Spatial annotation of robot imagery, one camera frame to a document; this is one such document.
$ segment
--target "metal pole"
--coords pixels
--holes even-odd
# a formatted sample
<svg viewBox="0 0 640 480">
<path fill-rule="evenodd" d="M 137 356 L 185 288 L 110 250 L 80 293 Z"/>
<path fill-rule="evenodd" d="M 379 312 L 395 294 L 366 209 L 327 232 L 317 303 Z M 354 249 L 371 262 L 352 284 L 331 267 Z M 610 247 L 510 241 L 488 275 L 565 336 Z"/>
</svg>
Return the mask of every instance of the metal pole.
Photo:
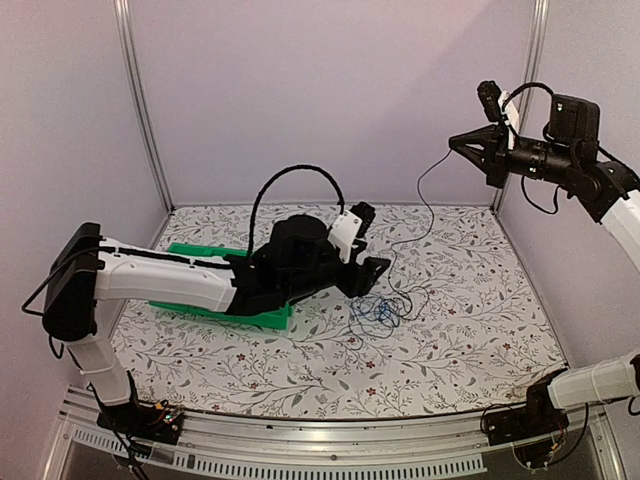
<svg viewBox="0 0 640 480">
<path fill-rule="evenodd" d="M 549 0 L 536 0 L 536 6 L 533 12 L 533 24 L 531 26 L 531 38 L 529 39 L 529 52 L 527 54 L 526 69 L 522 83 L 535 82 L 538 78 L 548 16 Z M 527 121 L 532 95 L 533 91 L 531 89 L 525 90 L 517 104 L 518 111 L 520 112 L 521 131 L 524 130 Z M 496 190 L 491 204 L 491 209 L 496 212 L 496 215 L 500 214 L 510 184 L 511 177 L 507 178 L 504 188 Z"/>
<path fill-rule="evenodd" d="M 133 105 L 140 126 L 140 133 L 147 153 L 147 160 L 151 168 L 151 174 L 158 190 L 158 195 L 164 209 L 171 213 L 174 210 L 169 184 L 162 168 L 158 147 L 153 135 L 151 126 L 151 118 L 147 108 L 147 102 L 142 87 L 142 78 L 138 67 L 136 50 L 133 42 L 133 29 L 131 26 L 131 12 L 129 10 L 128 0 L 114 0 L 116 21 L 118 23 L 118 32 L 120 33 L 120 44 L 122 45 L 122 55 L 124 57 L 125 69 L 131 87 L 131 96 Z"/>
</svg>

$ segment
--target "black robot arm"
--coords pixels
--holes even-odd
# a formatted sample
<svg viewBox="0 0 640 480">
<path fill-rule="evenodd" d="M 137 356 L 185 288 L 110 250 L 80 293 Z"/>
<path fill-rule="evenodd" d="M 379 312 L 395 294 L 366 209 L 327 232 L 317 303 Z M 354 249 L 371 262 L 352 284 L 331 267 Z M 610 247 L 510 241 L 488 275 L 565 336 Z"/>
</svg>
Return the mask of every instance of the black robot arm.
<svg viewBox="0 0 640 480">
<path fill-rule="evenodd" d="M 487 175 L 488 185 L 503 188 L 509 173 L 556 184 L 569 197 L 577 197 L 596 222 L 616 201 L 639 189 L 636 173 L 599 145 L 598 105 L 553 93 L 549 123 L 543 129 L 545 139 L 526 138 L 514 132 L 515 144 L 510 149 L 510 127 L 502 113 L 505 105 L 498 104 L 500 93 L 495 82 L 482 82 L 478 96 L 487 119 L 494 123 L 449 139 L 452 150 Z M 610 160 L 598 161 L 598 151 Z"/>
</svg>

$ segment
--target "patterned mat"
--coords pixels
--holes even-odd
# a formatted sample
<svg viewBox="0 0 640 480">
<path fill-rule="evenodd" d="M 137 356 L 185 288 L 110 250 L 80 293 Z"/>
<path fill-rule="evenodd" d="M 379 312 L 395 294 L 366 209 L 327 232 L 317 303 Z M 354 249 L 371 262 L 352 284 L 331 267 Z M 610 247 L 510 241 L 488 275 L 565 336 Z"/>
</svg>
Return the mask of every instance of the patterned mat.
<svg viewBox="0 0 640 480">
<path fill-rule="evenodd" d="M 158 248 L 246 248 L 250 210 L 178 209 Z M 522 400 L 526 386 L 564 363 L 549 323 L 488 209 L 434 210 L 426 238 L 394 245 L 423 235 L 431 214 L 426 207 L 377 207 L 366 255 L 393 258 L 395 251 L 397 261 L 364 302 L 327 290 L 296 305 L 289 330 L 280 332 L 131 301 L 113 339 L 118 357 L 142 398 L 194 409 L 372 418 Z M 276 220 L 303 212 L 330 224 L 338 209 L 261 207 L 256 244 Z M 413 310 L 403 318 L 389 315 L 401 308 L 394 289 L 410 292 Z M 374 306 L 390 320 L 354 314 Z"/>
</svg>

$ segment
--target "black bracket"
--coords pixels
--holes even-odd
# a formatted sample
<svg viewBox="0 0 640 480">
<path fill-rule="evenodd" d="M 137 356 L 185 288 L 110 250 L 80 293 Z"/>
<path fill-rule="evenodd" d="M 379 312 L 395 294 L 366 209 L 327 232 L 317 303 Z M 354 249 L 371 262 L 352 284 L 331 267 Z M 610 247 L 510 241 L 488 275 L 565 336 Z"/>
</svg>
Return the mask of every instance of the black bracket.
<svg viewBox="0 0 640 480">
<path fill-rule="evenodd" d="M 51 265 L 53 271 L 73 255 L 90 250 L 69 261 L 49 282 L 42 326 L 57 340 L 73 342 L 96 333 L 94 293 L 101 268 L 97 251 L 101 239 L 100 225 L 81 225 Z"/>
<path fill-rule="evenodd" d="M 631 365 L 633 365 L 636 370 L 636 384 L 640 389 L 640 355 L 636 355 L 633 360 L 631 360 Z"/>
<path fill-rule="evenodd" d="M 501 445 L 566 429 L 569 419 L 564 410 L 554 408 L 547 387 L 565 369 L 550 373 L 527 389 L 527 403 L 483 416 L 482 430 L 490 445 Z"/>
<path fill-rule="evenodd" d="M 131 387 L 131 397 L 127 403 L 108 407 L 96 396 L 100 407 L 98 426 L 127 437 L 177 445 L 184 422 L 183 409 L 167 405 L 162 405 L 162 408 L 141 405 L 133 377 L 130 372 L 127 375 Z"/>
<path fill-rule="evenodd" d="M 449 148 L 462 155 L 487 175 L 487 185 L 503 188 L 509 175 L 508 132 L 502 125 L 487 125 L 449 138 Z"/>
</svg>

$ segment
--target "white arm segment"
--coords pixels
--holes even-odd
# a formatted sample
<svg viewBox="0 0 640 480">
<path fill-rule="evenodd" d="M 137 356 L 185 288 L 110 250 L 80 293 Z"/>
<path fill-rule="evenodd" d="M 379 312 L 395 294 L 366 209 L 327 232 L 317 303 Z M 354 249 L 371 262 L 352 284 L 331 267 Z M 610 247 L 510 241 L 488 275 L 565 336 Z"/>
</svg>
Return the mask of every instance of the white arm segment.
<svg viewBox="0 0 640 480">
<path fill-rule="evenodd" d="M 640 271 L 640 192 L 629 192 L 602 217 L 602 225 L 620 244 Z"/>
<path fill-rule="evenodd" d="M 102 247 L 114 247 L 116 252 L 100 252 L 104 269 L 98 271 L 94 298 L 96 300 L 138 299 L 178 303 L 224 312 L 233 300 L 236 288 L 231 285 L 233 272 L 202 267 L 171 260 L 160 260 L 118 253 L 131 247 L 116 240 L 100 242 Z M 226 265 L 221 257 L 185 257 L 192 263 L 204 260 Z M 129 377 L 116 357 L 111 343 L 99 333 L 77 342 L 63 342 L 76 359 L 80 373 L 93 385 L 98 398 L 106 406 L 125 404 L 131 397 Z"/>
<path fill-rule="evenodd" d="M 548 387 L 551 403 L 555 408 L 563 409 L 639 396 L 636 371 L 631 363 L 638 355 L 640 348 L 624 357 L 561 373 Z"/>
<path fill-rule="evenodd" d="M 63 343 L 78 362 L 82 376 L 95 388 L 102 403 L 111 407 L 129 401 L 129 377 L 109 340 L 98 333 L 77 342 Z"/>
<path fill-rule="evenodd" d="M 349 263 L 353 241 L 358 235 L 361 222 L 362 220 L 352 212 L 344 212 L 331 225 L 327 240 L 338 249 L 342 263 Z"/>
<path fill-rule="evenodd" d="M 602 217 L 602 225 L 640 270 L 640 192 L 633 190 L 627 200 L 618 200 Z M 568 408 L 587 402 L 640 396 L 635 367 L 631 364 L 638 355 L 640 349 L 624 357 L 558 375 L 548 387 L 553 405 Z"/>
<path fill-rule="evenodd" d="M 510 93 L 506 90 L 503 90 L 498 98 L 498 105 L 502 108 L 502 104 L 504 101 L 509 98 Z M 513 129 L 520 133 L 520 113 L 518 109 L 511 100 L 503 110 L 504 114 L 507 116 L 507 122 L 513 125 Z M 516 137 L 513 135 L 513 132 L 509 130 L 509 150 L 513 150 L 513 147 L 516 145 Z"/>
<path fill-rule="evenodd" d="M 100 242 L 100 246 L 117 249 L 135 248 L 137 251 L 162 253 L 131 247 L 112 239 Z M 98 271 L 96 300 L 149 300 L 224 312 L 229 308 L 236 292 L 236 288 L 231 285 L 231 280 L 234 278 L 231 270 L 124 255 L 118 251 L 100 252 L 99 258 L 105 266 Z M 195 260 L 205 260 L 220 265 L 228 264 L 222 257 L 185 258 L 192 263 Z"/>
</svg>

